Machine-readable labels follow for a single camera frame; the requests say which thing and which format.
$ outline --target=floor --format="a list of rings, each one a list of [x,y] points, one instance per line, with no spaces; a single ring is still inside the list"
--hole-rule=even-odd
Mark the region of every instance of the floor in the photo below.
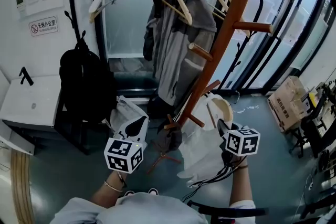
[[[11,150],[0,142],[0,223],[17,224],[14,202],[12,197],[10,171]]]
[[[266,100],[265,97],[241,97],[237,104],[232,105],[234,121],[261,133],[258,154],[248,158],[255,204],[269,208],[269,214],[257,218],[257,223],[291,223],[306,178],[312,173],[316,161],[312,159],[309,148],[302,159],[297,158],[298,152],[288,153],[290,139],[280,133]],[[158,120],[150,122],[148,141],[156,135],[159,123]],[[89,132],[88,143],[92,145],[89,156],[63,141],[52,141],[36,150],[35,156],[30,158],[30,191],[36,224],[49,223],[70,198],[89,199],[99,188],[110,173],[103,155],[104,141],[105,134]],[[181,158],[179,151],[170,155]],[[146,174],[157,156],[153,147],[145,150],[143,163],[128,177],[129,188],[147,191],[155,187],[161,195],[176,198],[189,193],[186,181],[176,176],[183,164],[164,160],[152,174]],[[319,178],[321,176],[318,174],[314,178],[313,190],[306,192],[307,202],[314,197],[313,192],[319,191],[319,182],[323,181]],[[231,185],[231,177],[206,185],[192,200],[209,206],[228,207]]]

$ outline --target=wooden coat rack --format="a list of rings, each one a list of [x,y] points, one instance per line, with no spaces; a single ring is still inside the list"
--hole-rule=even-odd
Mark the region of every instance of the wooden coat rack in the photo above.
[[[261,24],[261,23],[250,23],[250,22],[241,22],[240,18],[243,15],[243,11],[247,4],[248,0],[232,0],[230,3],[230,7],[228,9],[227,15],[225,20],[223,21],[222,27],[219,30],[217,39],[211,49],[210,52],[205,51],[201,47],[199,47],[195,43],[191,43],[189,45],[189,50],[196,53],[200,57],[206,60],[206,64],[203,68],[203,71],[197,80],[197,82],[193,86],[193,90],[191,96],[182,111],[180,118],[178,119],[178,123],[180,126],[183,126],[187,119],[192,120],[200,127],[204,126],[204,123],[197,119],[195,116],[192,115],[192,111],[196,106],[196,103],[200,99],[200,97],[209,90],[212,90],[216,86],[219,85],[219,81],[215,81],[214,83],[208,83],[214,74],[222,56],[232,38],[232,35],[235,29],[240,30],[250,30],[250,31],[261,31],[265,33],[272,32],[272,25],[270,24]],[[174,124],[169,124],[165,126],[165,129],[169,129],[173,127]]]

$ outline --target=black bag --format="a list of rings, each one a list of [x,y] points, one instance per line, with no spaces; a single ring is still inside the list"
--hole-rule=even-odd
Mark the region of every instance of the black bag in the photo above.
[[[61,57],[61,94],[72,119],[99,123],[116,108],[117,87],[113,72],[89,50],[83,37]]]

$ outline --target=sign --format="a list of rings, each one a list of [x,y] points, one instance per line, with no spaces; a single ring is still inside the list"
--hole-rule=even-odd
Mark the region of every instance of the sign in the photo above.
[[[29,23],[30,34],[35,37],[58,31],[56,17],[49,17]]]

